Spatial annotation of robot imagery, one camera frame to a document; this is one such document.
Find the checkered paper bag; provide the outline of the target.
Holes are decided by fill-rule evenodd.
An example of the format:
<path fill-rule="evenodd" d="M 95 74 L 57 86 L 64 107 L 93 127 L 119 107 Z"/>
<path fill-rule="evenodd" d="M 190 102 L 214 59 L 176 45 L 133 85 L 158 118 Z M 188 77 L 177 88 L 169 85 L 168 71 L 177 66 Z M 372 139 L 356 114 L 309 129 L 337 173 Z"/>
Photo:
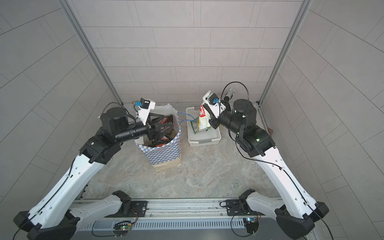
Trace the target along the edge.
<path fill-rule="evenodd" d="M 165 134 L 171 129 L 175 130 L 173 140 L 164 146 L 150 148 L 148 145 L 155 141 L 150 141 L 148 136 L 143 136 L 135 140 L 135 144 L 146 156 L 156 172 L 180 166 L 182 163 L 182 127 L 178 111 L 172 105 L 167 104 L 155 107 L 151 110 L 151 113 L 174 116 L 174 125 L 172 127 L 161 127 L 161 131 L 165 131 Z"/>

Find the mapo tofu sauce packet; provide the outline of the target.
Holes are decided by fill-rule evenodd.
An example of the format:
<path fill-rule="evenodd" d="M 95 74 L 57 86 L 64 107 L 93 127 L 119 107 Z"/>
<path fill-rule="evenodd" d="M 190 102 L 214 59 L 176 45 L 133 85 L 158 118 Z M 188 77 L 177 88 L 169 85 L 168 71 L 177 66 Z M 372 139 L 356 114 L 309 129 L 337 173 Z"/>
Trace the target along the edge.
<path fill-rule="evenodd" d="M 201 105 L 199 116 L 195 118 L 194 121 L 191 122 L 193 132 L 197 134 L 198 132 L 208 131 L 211 128 L 209 120 L 210 120 L 210 114 Z"/>

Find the black red seasoning packet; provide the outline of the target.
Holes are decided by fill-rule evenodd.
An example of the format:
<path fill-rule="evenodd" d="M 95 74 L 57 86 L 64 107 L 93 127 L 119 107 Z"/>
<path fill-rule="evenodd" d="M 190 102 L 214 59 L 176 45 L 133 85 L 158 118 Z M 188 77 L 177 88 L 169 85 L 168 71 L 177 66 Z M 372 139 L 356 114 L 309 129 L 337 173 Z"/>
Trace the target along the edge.
<path fill-rule="evenodd" d="M 158 124 L 168 124 L 168 123 L 170 123 L 170 124 L 173 123 L 173 116 L 172 115 L 160 117 L 158 120 Z"/>

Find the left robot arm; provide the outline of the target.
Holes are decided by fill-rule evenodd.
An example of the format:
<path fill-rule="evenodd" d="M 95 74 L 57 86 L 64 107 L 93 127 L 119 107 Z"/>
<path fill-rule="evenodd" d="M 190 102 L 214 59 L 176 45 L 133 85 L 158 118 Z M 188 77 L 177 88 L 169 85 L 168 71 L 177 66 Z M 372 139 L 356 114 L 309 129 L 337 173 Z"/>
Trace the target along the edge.
<path fill-rule="evenodd" d="M 179 129 L 177 111 L 171 105 L 155 107 L 137 102 L 132 116 L 124 106 L 104 108 L 102 126 L 80 149 L 70 168 L 51 191 L 30 211 L 19 212 L 14 223 L 29 240 L 69 240 L 81 228 L 107 216 L 128 216 L 131 197 L 113 192 L 103 200 L 71 209 L 90 179 L 121 150 L 124 142 L 147 137 L 160 140 L 171 129 Z"/>

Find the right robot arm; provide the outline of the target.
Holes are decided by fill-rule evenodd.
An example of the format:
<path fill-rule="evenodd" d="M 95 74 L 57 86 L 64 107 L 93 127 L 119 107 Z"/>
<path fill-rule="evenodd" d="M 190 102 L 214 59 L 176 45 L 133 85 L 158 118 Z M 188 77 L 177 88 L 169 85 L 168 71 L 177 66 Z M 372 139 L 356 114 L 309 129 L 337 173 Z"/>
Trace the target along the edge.
<path fill-rule="evenodd" d="M 329 213 L 329 208 L 311 197 L 296 179 L 272 137 L 257 125 L 254 105 L 249 100 L 240 99 L 231 107 L 214 98 L 204 99 L 203 108 L 209 113 L 209 123 L 214 129 L 224 126 L 236 135 L 234 140 L 238 151 L 245 152 L 247 160 L 258 163 L 283 201 L 282 204 L 275 204 L 272 199 L 248 190 L 240 196 L 243 212 L 261 212 L 275 219 L 282 231 L 293 240 L 308 235 L 315 223 Z"/>

